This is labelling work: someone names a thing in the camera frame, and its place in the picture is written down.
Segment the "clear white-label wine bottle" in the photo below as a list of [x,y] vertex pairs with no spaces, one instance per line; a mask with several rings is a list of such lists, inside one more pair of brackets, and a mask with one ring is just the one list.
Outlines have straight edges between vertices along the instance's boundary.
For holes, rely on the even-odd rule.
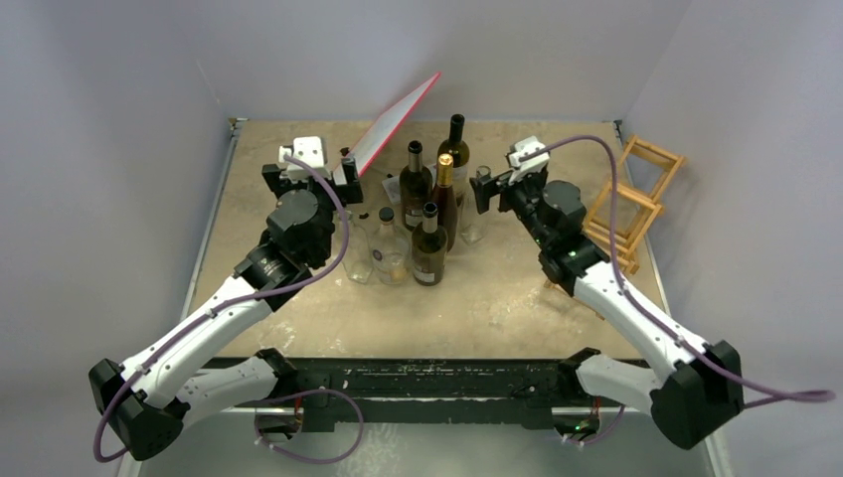
[[397,285],[409,276],[410,243],[396,225],[391,207],[382,207],[378,219],[380,223],[369,239],[374,271],[382,283]]

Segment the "green wine bottle bottom row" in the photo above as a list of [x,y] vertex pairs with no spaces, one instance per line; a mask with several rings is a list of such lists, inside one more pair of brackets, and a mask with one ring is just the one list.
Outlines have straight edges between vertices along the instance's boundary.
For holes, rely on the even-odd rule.
[[444,276],[448,237],[438,222],[438,206],[427,202],[422,207],[421,222],[411,235],[412,272],[417,283],[435,286]]

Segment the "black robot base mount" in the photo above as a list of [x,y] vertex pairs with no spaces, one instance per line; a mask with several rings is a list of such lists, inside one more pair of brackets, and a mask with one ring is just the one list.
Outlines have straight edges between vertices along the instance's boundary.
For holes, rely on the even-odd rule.
[[258,408],[297,406],[306,432],[338,423],[515,424],[573,432],[596,428],[596,411],[617,402],[575,382],[572,359],[293,358],[293,379]]

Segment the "red wine bottle gold cap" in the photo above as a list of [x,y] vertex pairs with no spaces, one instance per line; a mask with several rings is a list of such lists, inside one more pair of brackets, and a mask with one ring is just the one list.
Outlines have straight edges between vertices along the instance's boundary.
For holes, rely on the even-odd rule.
[[447,250],[451,251],[458,224],[458,206],[453,188],[454,159],[449,153],[439,154],[436,163],[436,178],[430,200],[437,205],[438,223],[447,233]]

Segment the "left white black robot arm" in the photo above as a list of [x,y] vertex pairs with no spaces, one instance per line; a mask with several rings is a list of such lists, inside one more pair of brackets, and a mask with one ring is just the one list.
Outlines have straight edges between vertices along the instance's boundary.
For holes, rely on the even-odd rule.
[[284,152],[262,170],[276,198],[258,244],[212,296],[171,331],[121,362],[88,372],[100,413],[95,461],[124,454],[149,459],[183,429],[249,401],[283,406],[296,393],[295,370],[277,351],[259,351],[232,368],[201,368],[297,292],[330,274],[350,245],[348,204],[363,200],[361,167],[346,154],[332,172],[322,161]]

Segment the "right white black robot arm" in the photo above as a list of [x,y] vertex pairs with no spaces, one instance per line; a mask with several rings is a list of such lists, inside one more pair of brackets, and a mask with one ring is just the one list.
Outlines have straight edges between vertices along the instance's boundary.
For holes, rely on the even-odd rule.
[[739,352],[727,341],[711,344],[683,327],[640,293],[583,231],[587,209],[572,183],[547,172],[492,175],[480,166],[469,180],[479,213],[499,198],[538,245],[547,278],[591,308],[640,354],[643,368],[602,354],[561,373],[558,390],[572,404],[609,398],[644,412],[675,446],[689,450],[739,415],[741,387],[717,373],[739,374]]

